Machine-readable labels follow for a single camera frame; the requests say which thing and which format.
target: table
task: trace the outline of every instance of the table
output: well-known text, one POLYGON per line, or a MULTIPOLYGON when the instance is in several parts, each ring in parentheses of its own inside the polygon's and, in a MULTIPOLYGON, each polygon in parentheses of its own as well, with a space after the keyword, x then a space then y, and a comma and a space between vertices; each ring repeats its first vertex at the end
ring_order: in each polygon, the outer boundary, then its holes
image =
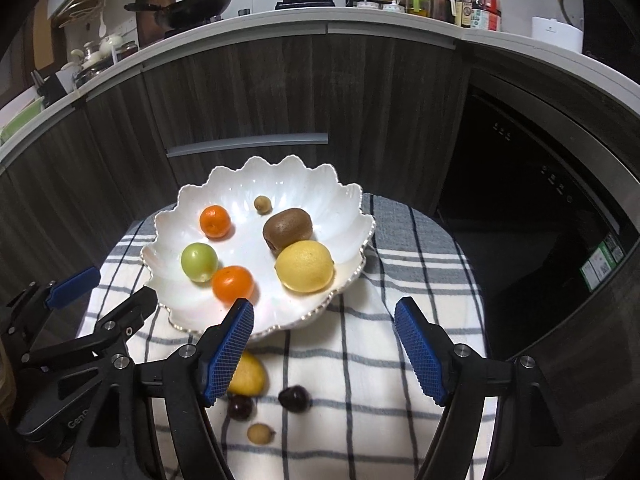
MULTIPOLYGON (((224 399, 207 410, 236 480, 414 478, 442 409, 422 394, 394 331, 392 312, 403 296, 412 296, 454 342, 484 355, 481 298, 455 241, 401 203, 364 194, 362 209, 377 222, 362 276, 311 325, 250 348, 269 377, 252 420, 229 419, 224 399), (311 409, 299 415, 283 410, 277 399, 294 384, 313 397, 311 409), (254 422, 276 431, 271 444, 249 443, 246 430, 254 422)), ((155 238, 154 216, 133 224, 107 257, 79 335, 91 333, 97 319, 149 279, 140 249, 155 238)), ((195 339, 173 328, 158 307, 130 339, 129 353, 138 363, 164 359, 195 339)), ((154 414, 167 478, 180 478, 164 400, 154 400, 154 414)), ((495 399, 487 399, 468 480, 482 478, 494 419, 495 399)))

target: white bowl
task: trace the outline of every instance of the white bowl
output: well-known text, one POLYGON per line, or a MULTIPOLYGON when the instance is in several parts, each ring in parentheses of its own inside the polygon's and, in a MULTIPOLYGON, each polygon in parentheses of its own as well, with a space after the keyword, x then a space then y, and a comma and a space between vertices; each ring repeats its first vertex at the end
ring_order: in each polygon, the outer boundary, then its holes
POLYGON ((215 249, 220 267, 243 266, 254 277, 252 340, 306 325, 364 268, 364 247, 376 223, 373 216, 362 213, 361 201, 362 188, 340 184, 333 166, 323 164, 312 170, 295 155, 279 164, 253 156, 235 171, 216 167, 202 186, 183 186, 174 209, 156 215, 156 239, 141 252, 151 271, 146 285, 156 291, 160 305, 169 311, 169 322, 179 330, 201 333, 219 324, 228 309, 215 297, 209 282, 192 282, 180 267, 182 250, 203 242, 215 249), (273 212, 269 215, 255 210, 258 195, 271 199, 273 212), (209 240, 200 230, 200 213, 213 204, 223 206, 233 224, 233 234, 220 241, 209 240), (334 280, 320 292, 296 294, 286 289, 274 270, 275 257, 262 238, 264 223, 290 207, 309 213, 312 239, 324 244, 334 260, 334 280))

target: black oven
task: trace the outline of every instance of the black oven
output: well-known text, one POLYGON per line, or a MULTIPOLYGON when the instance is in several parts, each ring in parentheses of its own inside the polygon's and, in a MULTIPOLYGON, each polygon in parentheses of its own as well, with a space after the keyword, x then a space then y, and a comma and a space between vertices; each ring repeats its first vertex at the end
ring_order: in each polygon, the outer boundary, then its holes
POLYGON ((638 182, 554 108, 492 76, 475 80, 438 216, 480 287, 487 349, 507 359, 615 271, 638 238, 638 182))

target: blue textured pad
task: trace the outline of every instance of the blue textured pad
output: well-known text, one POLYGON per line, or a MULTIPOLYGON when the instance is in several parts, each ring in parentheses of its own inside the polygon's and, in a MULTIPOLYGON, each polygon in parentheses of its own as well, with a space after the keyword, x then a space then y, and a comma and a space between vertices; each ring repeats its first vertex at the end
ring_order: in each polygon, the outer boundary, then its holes
POLYGON ((442 364, 404 303, 404 298, 396 304, 395 324, 422 392, 442 406, 447 396, 442 385, 442 364))
POLYGON ((100 271, 95 267, 78 272, 68 280, 54 285, 49 291, 45 304, 49 308, 64 308, 100 283, 100 271))
POLYGON ((238 310, 238 314, 226 333, 224 341, 209 362, 207 387, 204 390, 204 396, 209 399, 211 404, 214 404, 216 399, 226 394, 226 390, 238 366, 240 356, 249 341, 249 336, 253 329, 254 308, 249 301, 244 300, 244 304, 238 310))

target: orange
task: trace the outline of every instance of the orange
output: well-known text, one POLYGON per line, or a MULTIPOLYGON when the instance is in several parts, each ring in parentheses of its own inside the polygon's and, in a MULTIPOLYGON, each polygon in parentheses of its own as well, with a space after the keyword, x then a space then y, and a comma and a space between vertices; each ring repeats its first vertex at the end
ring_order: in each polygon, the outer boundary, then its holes
POLYGON ((222 238, 231 229, 229 213, 221 205, 210 205, 200 213, 200 228, 208 238, 222 238))
POLYGON ((216 271, 211 278, 211 288, 222 303, 231 306, 238 298, 251 298, 254 279, 244 267, 231 265, 216 271))

